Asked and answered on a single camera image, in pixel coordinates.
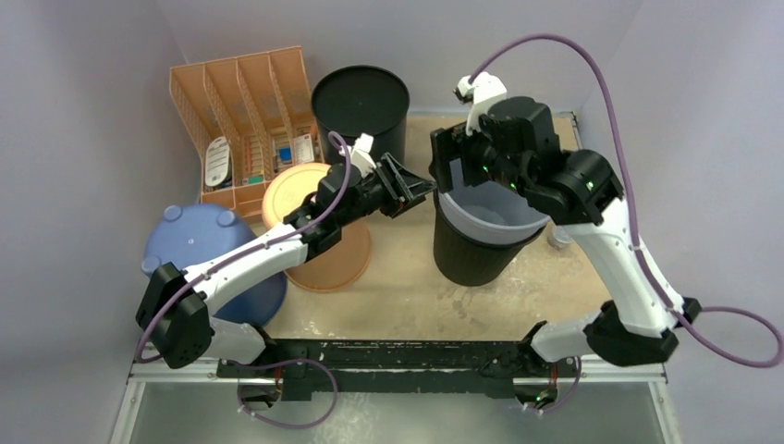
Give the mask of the orange plastic bucket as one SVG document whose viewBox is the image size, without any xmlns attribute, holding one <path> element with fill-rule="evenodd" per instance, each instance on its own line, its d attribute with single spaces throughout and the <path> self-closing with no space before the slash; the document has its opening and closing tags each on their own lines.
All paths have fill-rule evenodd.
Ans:
<svg viewBox="0 0 784 444">
<path fill-rule="evenodd" d="M 326 164 L 309 163 L 278 175 L 263 198 L 265 226 L 272 228 L 304 204 L 328 170 Z M 308 243 L 307 261 L 286 271 L 294 284 L 306 290 L 332 292 L 352 284 L 366 271 L 372 257 L 372 239 L 365 222 L 355 221 L 337 229 L 324 221 L 311 233 L 320 237 Z"/>
</svg>

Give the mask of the black ribbed bin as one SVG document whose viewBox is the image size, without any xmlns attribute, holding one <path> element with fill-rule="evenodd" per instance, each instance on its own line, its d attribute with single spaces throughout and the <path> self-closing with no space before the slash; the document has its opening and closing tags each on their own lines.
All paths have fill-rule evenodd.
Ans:
<svg viewBox="0 0 784 444">
<path fill-rule="evenodd" d="M 483 243 L 459 233 L 447 221 L 440 206 L 435 207 L 433 255 L 442 275 L 464 287 L 490 283 L 545 230 L 540 227 L 523 240 L 506 245 Z"/>
</svg>

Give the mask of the dark navy cylindrical bin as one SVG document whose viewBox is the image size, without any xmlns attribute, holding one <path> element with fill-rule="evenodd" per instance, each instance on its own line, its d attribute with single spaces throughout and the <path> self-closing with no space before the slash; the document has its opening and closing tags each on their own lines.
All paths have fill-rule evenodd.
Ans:
<svg viewBox="0 0 784 444">
<path fill-rule="evenodd" d="M 312 112 L 327 164 L 339 155 L 327 135 L 339 133 L 352 145 L 359 136 L 374 137 L 373 160 L 389 153 L 406 161 L 406 125 L 410 93 L 403 80 L 391 71 L 366 65 L 340 68 L 326 75 L 315 86 Z"/>
</svg>

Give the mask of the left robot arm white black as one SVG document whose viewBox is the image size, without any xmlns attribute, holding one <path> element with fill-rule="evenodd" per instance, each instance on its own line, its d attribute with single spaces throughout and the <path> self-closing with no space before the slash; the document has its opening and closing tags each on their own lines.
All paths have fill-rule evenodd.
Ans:
<svg viewBox="0 0 784 444">
<path fill-rule="evenodd" d="M 350 161 L 334 164 L 300 206 L 262 236 L 184 269 L 159 265 L 136 314 L 143 330 L 137 361 L 163 360 L 179 369 L 206 356 L 237 362 L 254 378 L 270 375 L 276 354 L 266 347 L 261 330 L 217 313 L 263 280 L 330 250 L 345 226 L 374 212 L 400 216 L 435 188 L 391 154 L 383 154 L 367 173 Z"/>
</svg>

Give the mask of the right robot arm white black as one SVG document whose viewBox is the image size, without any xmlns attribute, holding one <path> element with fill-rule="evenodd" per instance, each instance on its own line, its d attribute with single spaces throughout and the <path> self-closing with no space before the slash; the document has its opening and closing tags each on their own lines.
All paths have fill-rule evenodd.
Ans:
<svg viewBox="0 0 784 444">
<path fill-rule="evenodd" d="M 441 194 L 493 182 L 564 228 L 605 284 L 598 312 L 537 324 L 523 339 L 521 369 L 541 376 L 555 361 L 592 353 L 621 367 L 662 364 L 678 347 L 675 331 L 701 304 L 673 290 L 632 223 L 632 191 L 591 150 L 561 148 L 549 108 L 530 97 L 502 99 L 430 135 L 430 174 Z"/>
</svg>

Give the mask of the grey plastic bucket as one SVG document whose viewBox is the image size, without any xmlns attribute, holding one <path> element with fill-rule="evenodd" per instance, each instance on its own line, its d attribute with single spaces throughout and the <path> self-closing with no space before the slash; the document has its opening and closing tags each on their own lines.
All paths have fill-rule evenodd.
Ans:
<svg viewBox="0 0 784 444">
<path fill-rule="evenodd" d="M 456 186 L 435 197 L 444 218 L 458 233 L 484 244 L 525 241 L 550 220 L 516 192 L 494 182 L 478 187 Z"/>
</svg>

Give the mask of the large blue plastic bucket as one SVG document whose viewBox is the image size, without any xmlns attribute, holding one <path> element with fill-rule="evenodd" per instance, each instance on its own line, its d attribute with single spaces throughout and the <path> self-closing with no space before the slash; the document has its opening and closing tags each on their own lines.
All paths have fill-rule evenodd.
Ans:
<svg viewBox="0 0 784 444">
<path fill-rule="evenodd" d="M 141 272 L 149 277 L 160 265 L 179 269 L 203 263 L 238 248 L 256 235 L 234 211 L 217 204 L 170 205 L 146 242 Z M 234 323 L 267 325 L 278 313 L 288 291 L 280 272 L 241 293 L 217 317 Z"/>
</svg>

